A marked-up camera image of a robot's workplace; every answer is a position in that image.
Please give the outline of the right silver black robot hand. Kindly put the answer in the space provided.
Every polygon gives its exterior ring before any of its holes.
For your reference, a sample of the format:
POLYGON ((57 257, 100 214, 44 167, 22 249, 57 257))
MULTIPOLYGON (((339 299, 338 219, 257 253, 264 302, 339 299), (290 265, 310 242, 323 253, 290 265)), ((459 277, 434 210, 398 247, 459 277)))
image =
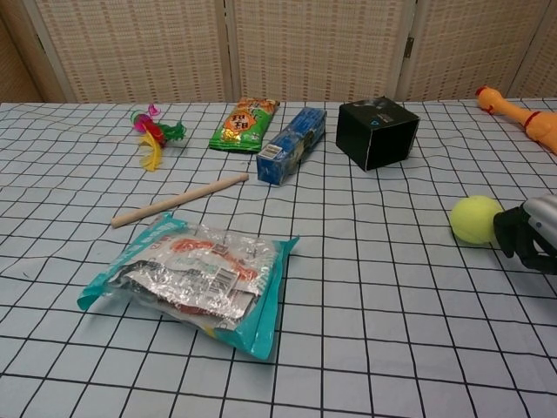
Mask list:
POLYGON ((557 275, 557 195, 530 198, 496 214, 495 238, 501 251, 517 255, 523 266, 557 275))

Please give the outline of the yellow tennis ball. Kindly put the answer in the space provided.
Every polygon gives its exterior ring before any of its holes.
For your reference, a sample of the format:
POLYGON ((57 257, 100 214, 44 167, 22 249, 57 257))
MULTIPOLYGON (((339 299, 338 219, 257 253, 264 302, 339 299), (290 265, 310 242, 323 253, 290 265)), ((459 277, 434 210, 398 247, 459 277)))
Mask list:
POLYGON ((490 244, 495 241, 493 218, 503 212, 494 199, 474 195, 461 199, 449 215, 453 234, 467 243, 490 244))

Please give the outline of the black cardboard box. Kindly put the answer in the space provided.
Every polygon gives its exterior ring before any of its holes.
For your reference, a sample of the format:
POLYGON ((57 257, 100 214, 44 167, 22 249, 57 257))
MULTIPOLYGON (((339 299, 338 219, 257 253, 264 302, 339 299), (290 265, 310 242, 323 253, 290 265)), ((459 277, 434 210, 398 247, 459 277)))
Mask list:
POLYGON ((357 166, 368 172, 409 157, 419 116, 380 97, 339 107, 336 145, 357 166))

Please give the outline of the blue rectangular carton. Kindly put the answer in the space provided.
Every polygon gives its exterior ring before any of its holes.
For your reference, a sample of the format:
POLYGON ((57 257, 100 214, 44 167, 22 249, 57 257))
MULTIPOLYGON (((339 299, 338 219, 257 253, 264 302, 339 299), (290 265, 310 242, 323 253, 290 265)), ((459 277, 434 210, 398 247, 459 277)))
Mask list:
POLYGON ((325 135, 327 112, 305 107, 257 155, 258 180, 281 185, 325 135))

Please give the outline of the yellow rubber chicken toy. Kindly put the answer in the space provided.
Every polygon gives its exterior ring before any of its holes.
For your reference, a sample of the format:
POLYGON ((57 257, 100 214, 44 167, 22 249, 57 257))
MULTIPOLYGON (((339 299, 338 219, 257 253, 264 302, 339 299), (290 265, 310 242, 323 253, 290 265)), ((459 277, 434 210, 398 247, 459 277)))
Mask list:
POLYGON ((489 114, 502 114, 518 122, 531 140, 557 155, 557 112, 529 111, 521 108, 486 85, 481 86, 475 92, 475 96, 481 110, 489 114))

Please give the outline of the blue checked tablecloth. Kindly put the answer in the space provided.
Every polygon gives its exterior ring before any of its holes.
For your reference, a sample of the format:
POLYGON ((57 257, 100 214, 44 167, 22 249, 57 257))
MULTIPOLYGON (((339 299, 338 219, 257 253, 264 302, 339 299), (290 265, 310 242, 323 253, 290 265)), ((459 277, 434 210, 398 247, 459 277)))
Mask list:
POLYGON ((240 172, 226 104, 164 104, 186 145, 144 171, 132 104, 0 104, 0 418, 557 418, 557 276, 454 239, 453 205, 557 193, 557 157, 472 100, 411 102, 409 158, 364 172, 325 139, 279 187, 179 218, 297 237, 268 361, 149 308, 77 297, 143 231, 111 218, 240 172))

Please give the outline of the woven folding screen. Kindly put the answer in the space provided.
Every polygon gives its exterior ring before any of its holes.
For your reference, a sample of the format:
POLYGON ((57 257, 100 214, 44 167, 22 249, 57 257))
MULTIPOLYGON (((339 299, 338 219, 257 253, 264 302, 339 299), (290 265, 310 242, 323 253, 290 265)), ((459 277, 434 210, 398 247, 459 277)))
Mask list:
POLYGON ((0 102, 557 97, 557 0, 0 0, 0 102))

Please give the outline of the green orange snack packet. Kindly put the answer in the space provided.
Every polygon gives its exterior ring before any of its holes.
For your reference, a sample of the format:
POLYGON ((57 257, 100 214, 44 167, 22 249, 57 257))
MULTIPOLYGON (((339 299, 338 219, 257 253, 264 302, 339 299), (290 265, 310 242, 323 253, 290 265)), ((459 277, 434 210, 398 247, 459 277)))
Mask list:
POLYGON ((268 98, 241 98, 213 133, 209 148, 228 152, 258 153, 280 102, 268 98))

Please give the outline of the teal silver snack multipack bag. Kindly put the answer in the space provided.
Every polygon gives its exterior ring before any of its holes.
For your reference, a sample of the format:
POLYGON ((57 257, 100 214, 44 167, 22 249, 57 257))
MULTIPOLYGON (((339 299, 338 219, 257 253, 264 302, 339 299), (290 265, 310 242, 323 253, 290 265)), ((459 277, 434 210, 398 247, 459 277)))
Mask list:
POLYGON ((265 360, 297 242, 192 224, 165 212, 90 282, 77 305, 86 311, 102 296, 127 296, 265 360))

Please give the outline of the wooden stick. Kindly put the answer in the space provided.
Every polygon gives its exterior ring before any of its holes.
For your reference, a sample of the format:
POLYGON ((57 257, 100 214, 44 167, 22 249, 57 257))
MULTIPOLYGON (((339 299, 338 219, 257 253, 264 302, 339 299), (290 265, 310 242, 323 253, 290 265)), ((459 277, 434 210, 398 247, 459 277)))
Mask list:
POLYGON ((204 185, 196 189, 188 190, 187 192, 184 192, 170 199, 163 200, 155 204, 152 204, 150 206, 137 209, 133 212, 128 212, 126 214, 114 217, 111 220, 111 226, 113 228, 119 228, 120 226, 128 225, 137 220, 144 219, 151 215, 172 209, 176 206, 180 206, 184 203, 202 198, 206 195, 219 192, 232 185, 236 185, 237 183, 245 182, 248 179, 249 179, 249 174, 247 172, 244 172, 234 177, 229 177, 226 179, 214 181, 208 185, 204 185))

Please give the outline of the colourful feather shuttlecock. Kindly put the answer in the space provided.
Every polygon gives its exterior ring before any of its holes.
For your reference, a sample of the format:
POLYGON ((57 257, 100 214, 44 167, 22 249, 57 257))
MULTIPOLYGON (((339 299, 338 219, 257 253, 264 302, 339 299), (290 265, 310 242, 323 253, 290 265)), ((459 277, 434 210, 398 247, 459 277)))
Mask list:
POLYGON ((154 120, 161 111, 150 104, 147 112, 134 111, 131 114, 131 123, 135 131, 142 133, 141 146, 146 146, 149 151, 141 160, 141 166, 147 172, 158 169, 162 160, 163 149, 169 143, 177 143, 185 138, 186 128, 181 121, 175 125, 166 125, 154 120))

